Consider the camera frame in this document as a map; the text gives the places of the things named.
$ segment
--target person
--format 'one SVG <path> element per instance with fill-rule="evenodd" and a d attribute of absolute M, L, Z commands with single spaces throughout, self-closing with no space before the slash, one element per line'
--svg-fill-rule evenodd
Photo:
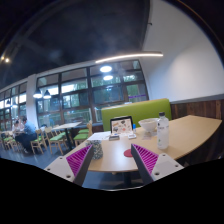
<path fill-rule="evenodd" d="M 21 131 L 24 131 L 24 133 L 16 136 L 15 140 L 23 145 L 25 153 L 32 152 L 30 141 L 37 139 L 37 133 L 35 132 L 36 128 L 32 122 L 27 120 L 26 116 L 23 117 L 22 121 L 24 129 L 21 129 Z"/>
<path fill-rule="evenodd" d="M 16 120 L 14 125 L 12 126 L 13 137 L 16 137 L 17 131 L 22 131 L 24 129 L 24 125 L 21 123 L 21 120 Z"/>

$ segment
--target floor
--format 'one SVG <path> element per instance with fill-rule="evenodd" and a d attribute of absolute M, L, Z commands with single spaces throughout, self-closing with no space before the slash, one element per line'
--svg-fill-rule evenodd
<path fill-rule="evenodd" d="M 62 147 L 64 155 L 66 155 L 69 150 Z M 43 149 L 44 154 L 40 151 L 36 151 L 36 154 L 25 152 L 13 152 L 12 149 L 5 150 L 2 146 L 0 147 L 0 156 L 3 159 L 8 159 L 20 163 L 25 163 L 45 169 L 50 163 L 52 163 L 58 156 L 61 156 L 61 152 L 52 149 L 53 153 L 50 153 L 49 147 L 47 151 Z M 130 172 L 131 175 L 131 187 L 138 188 L 143 186 L 141 176 L 138 171 Z M 101 190 L 119 190 L 126 189 L 123 185 L 123 175 L 122 173 L 101 173 L 101 172 L 91 172 L 88 171 L 85 180 L 82 185 L 83 188 L 90 189 L 101 189 Z"/>

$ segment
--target tablet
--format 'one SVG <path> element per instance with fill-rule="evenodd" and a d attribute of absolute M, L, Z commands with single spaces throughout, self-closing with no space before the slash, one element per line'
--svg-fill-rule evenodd
<path fill-rule="evenodd" d="M 133 130 L 132 116 L 122 116 L 110 119 L 111 133 L 125 133 Z"/>

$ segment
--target wooden table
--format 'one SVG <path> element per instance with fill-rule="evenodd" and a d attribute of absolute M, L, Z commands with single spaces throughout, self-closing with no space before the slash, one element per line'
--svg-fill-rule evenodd
<path fill-rule="evenodd" d="M 102 141 L 103 157 L 92 160 L 88 170 L 95 172 L 122 172 L 124 183 L 129 187 L 131 183 L 130 172 L 137 171 L 137 165 L 133 157 L 125 157 L 124 151 L 131 148 L 131 144 L 137 144 L 157 154 L 167 153 L 171 158 L 177 160 L 197 149 L 208 140 L 221 124 L 221 120 L 186 116 L 169 122 L 169 147 L 165 150 L 157 148 L 157 136 L 143 140 L 145 130 L 137 128 L 136 139 L 129 140 L 123 136 L 117 141 Z M 85 142 L 65 155 L 65 157 L 85 147 Z"/>
<path fill-rule="evenodd" d="M 69 128 L 74 128 L 77 125 L 79 125 L 80 123 L 82 123 L 82 122 L 75 122 L 75 123 L 63 124 L 63 125 L 57 126 L 55 128 L 52 128 L 52 130 L 65 129 L 65 134 L 66 134 L 66 138 L 68 140 L 68 147 L 69 147 L 69 150 L 70 151 L 72 150 L 72 145 L 71 145 L 70 138 L 68 136 L 68 129 Z"/>

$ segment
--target green chair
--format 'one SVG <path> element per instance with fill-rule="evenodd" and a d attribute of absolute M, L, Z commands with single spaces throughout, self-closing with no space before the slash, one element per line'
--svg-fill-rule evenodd
<path fill-rule="evenodd" d="M 92 135 L 92 121 L 90 120 L 87 124 L 88 133 L 78 133 L 73 139 L 75 141 L 75 146 L 78 146 L 81 142 L 84 142 L 88 137 Z"/>
<path fill-rule="evenodd" d="M 44 131 L 46 133 L 46 136 L 47 136 L 47 139 L 48 139 L 48 142 L 49 142 L 49 147 L 50 147 L 51 154 L 52 154 L 52 147 L 55 147 L 56 149 L 59 148 L 60 151 L 61 151 L 61 154 L 63 155 L 61 144 L 64 144 L 65 148 L 68 149 L 68 147 L 65 143 L 65 137 L 63 135 L 54 136 L 53 133 L 52 133 L 52 128 L 45 128 Z"/>
<path fill-rule="evenodd" d="M 35 132 L 37 133 L 37 139 L 30 142 L 31 146 L 32 146 L 33 154 L 35 154 L 34 148 L 40 149 L 41 153 L 43 154 L 41 145 L 43 145 L 45 147 L 45 149 L 47 150 L 47 145 L 46 145 L 44 137 L 43 137 L 43 132 L 41 131 L 41 129 L 38 129 Z"/>

